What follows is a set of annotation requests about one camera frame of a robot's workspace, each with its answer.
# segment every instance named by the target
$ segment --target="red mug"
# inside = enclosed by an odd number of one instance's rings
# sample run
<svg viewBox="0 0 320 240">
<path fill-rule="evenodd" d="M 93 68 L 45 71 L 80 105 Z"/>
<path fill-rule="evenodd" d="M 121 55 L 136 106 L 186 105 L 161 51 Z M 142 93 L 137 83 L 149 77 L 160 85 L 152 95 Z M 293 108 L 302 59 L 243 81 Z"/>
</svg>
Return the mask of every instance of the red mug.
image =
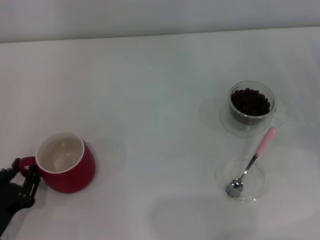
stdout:
<svg viewBox="0 0 320 240">
<path fill-rule="evenodd" d="M 78 159 L 76 163 L 61 171 L 49 171 L 42 166 L 44 153 L 49 151 L 50 146 L 57 141 L 66 139 L 76 140 L 79 146 Z M 19 164 L 23 176 L 28 174 L 26 166 L 37 165 L 39 174 L 45 183 L 57 192 L 70 194 L 85 188 L 94 178 L 96 162 L 85 141 L 70 132 L 58 132 L 47 137 L 37 148 L 35 156 L 24 157 Z"/>
</svg>

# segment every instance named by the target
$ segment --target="glass saucer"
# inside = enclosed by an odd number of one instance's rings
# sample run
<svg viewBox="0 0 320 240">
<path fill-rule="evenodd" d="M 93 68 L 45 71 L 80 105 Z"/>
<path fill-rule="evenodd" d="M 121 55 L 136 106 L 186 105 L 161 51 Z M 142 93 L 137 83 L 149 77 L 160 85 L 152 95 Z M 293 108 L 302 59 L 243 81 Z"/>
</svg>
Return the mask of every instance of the glass saucer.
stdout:
<svg viewBox="0 0 320 240">
<path fill-rule="evenodd" d="M 219 188 L 226 193 L 226 188 L 230 182 L 240 178 L 249 164 L 251 157 L 242 157 L 238 159 L 223 162 L 218 166 L 215 172 L 215 178 Z M 259 200 L 268 191 L 268 178 L 265 169 L 256 161 L 248 173 L 243 177 L 243 190 L 239 197 L 235 199 L 244 203 L 253 203 Z"/>
</svg>

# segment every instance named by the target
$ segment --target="glass cup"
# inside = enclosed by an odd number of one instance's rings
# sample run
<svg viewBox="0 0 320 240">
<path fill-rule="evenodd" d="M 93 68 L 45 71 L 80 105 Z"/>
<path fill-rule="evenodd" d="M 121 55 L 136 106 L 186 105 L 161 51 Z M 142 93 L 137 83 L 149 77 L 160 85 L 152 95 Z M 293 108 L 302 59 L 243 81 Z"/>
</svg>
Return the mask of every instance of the glass cup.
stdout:
<svg viewBox="0 0 320 240">
<path fill-rule="evenodd" d="M 244 114 L 238 109 L 236 109 L 236 107 L 233 105 L 231 101 L 231 95 L 236 90 L 245 90 L 246 88 L 249 88 L 252 90 L 258 90 L 260 94 L 265 95 L 265 97 L 268 99 L 270 103 L 270 111 L 267 114 L 261 115 L 261 116 L 251 116 L 251 115 Z M 271 119 L 270 116 L 272 116 L 277 109 L 277 101 L 273 92 L 267 86 L 256 81 L 242 81 L 234 85 L 229 92 L 228 103 L 229 103 L 229 110 L 233 118 L 236 121 L 240 122 L 241 124 L 249 125 L 249 126 L 259 125 L 262 122 L 266 121 L 267 119 Z"/>
<path fill-rule="evenodd" d="M 246 88 L 258 90 L 260 94 L 265 95 L 270 103 L 270 109 L 267 114 L 251 116 L 236 109 L 232 103 L 231 95 L 236 90 L 245 90 Z M 256 81 L 242 81 L 234 85 L 228 95 L 228 106 L 229 111 L 225 118 L 225 125 L 228 126 L 228 130 L 240 137 L 256 136 L 269 128 L 270 125 L 279 127 L 288 120 L 288 112 L 277 110 L 276 97 L 270 88 Z"/>
</svg>

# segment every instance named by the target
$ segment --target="metal spoon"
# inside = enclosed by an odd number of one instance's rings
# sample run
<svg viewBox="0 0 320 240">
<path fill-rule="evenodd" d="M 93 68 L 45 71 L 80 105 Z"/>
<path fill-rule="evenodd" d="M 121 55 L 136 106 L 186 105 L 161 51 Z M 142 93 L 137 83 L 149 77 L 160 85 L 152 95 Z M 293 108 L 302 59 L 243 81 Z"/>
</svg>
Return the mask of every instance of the metal spoon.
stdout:
<svg viewBox="0 0 320 240">
<path fill-rule="evenodd" d="M 257 157 L 263 153 L 266 149 L 267 145 L 272 141 L 274 136 L 276 135 L 277 129 L 275 127 L 269 128 L 269 130 L 264 135 L 262 142 L 260 143 L 258 149 L 256 150 L 255 154 L 253 155 L 251 161 L 249 162 L 248 166 L 244 170 L 241 177 L 232 180 L 229 185 L 226 187 L 225 192 L 231 198 L 237 198 L 241 195 L 241 192 L 244 188 L 244 184 L 242 179 L 248 173 L 248 170 L 251 168 L 252 164 L 254 164 Z"/>
</svg>

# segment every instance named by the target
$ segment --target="white table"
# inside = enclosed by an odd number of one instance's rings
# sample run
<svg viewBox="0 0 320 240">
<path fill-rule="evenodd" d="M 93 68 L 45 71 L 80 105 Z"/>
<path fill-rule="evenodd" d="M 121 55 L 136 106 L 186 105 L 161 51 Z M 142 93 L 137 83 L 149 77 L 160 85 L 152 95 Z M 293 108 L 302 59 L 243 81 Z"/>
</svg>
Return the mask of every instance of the white table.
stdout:
<svg viewBox="0 0 320 240">
<path fill-rule="evenodd" d="M 235 137 L 216 118 L 243 80 L 268 85 L 291 110 L 259 158 L 269 191 L 253 204 L 228 198 L 214 177 L 262 137 Z M 318 240 L 319 102 L 318 27 L 0 44 L 0 167 L 63 130 L 98 164 L 79 193 L 41 184 L 6 236 Z"/>
</svg>

